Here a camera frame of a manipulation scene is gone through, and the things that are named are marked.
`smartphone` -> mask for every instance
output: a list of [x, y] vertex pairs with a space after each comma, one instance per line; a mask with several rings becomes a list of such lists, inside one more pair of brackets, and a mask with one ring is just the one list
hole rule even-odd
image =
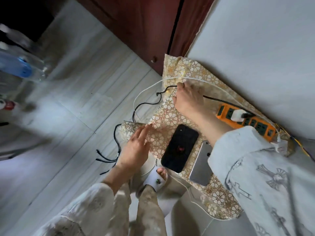
[[176, 128], [164, 155], [161, 164], [177, 173], [180, 173], [199, 137], [199, 133], [183, 124]]
[[200, 147], [200, 151], [197, 155], [195, 164], [189, 175], [189, 179], [199, 185], [206, 186], [210, 182], [210, 178], [213, 174], [209, 164], [208, 158], [210, 157], [212, 147], [208, 141], [203, 141]]

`floor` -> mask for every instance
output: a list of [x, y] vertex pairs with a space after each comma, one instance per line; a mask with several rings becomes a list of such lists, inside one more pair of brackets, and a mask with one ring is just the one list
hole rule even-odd
[[[73, 198], [103, 176], [111, 165], [95, 161], [99, 149], [115, 158], [116, 124], [131, 120], [138, 93], [161, 79], [74, 0], [69, 0], [41, 39], [55, 66], [40, 84], [27, 83], [17, 96], [25, 112], [0, 129], [0, 152], [25, 151], [0, 162], [0, 235], [31, 235]], [[143, 93], [139, 103], [155, 102], [160, 86]], [[137, 113], [147, 122], [158, 106]], [[143, 171], [152, 167], [150, 158]], [[159, 196], [167, 215], [184, 193]], [[133, 197], [130, 219], [136, 216]]]

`slipper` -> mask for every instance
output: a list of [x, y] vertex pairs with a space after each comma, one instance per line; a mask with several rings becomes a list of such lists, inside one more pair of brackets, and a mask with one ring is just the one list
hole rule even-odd
[[[157, 172], [159, 168], [163, 168], [165, 171], [165, 179], [163, 179], [162, 176]], [[144, 181], [144, 183], [140, 186], [140, 188], [136, 192], [136, 197], [139, 198], [142, 191], [144, 190], [144, 187], [146, 185], [150, 185], [153, 187], [155, 192], [158, 192], [166, 183], [168, 179], [167, 170], [164, 167], [154, 167], [150, 174], [148, 175], [148, 178]]]

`person's left hand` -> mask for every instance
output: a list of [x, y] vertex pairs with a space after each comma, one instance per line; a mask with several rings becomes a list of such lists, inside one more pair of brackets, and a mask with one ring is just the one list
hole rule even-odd
[[145, 142], [152, 125], [139, 127], [130, 137], [127, 145], [123, 148], [117, 166], [128, 171], [131, 176], [135, 174], [148, 159], [150, 142]]

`brown wooden door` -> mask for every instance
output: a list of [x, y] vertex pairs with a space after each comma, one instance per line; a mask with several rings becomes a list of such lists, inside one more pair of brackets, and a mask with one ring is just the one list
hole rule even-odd
[[180, 0], [78, 0], [162, 75]]

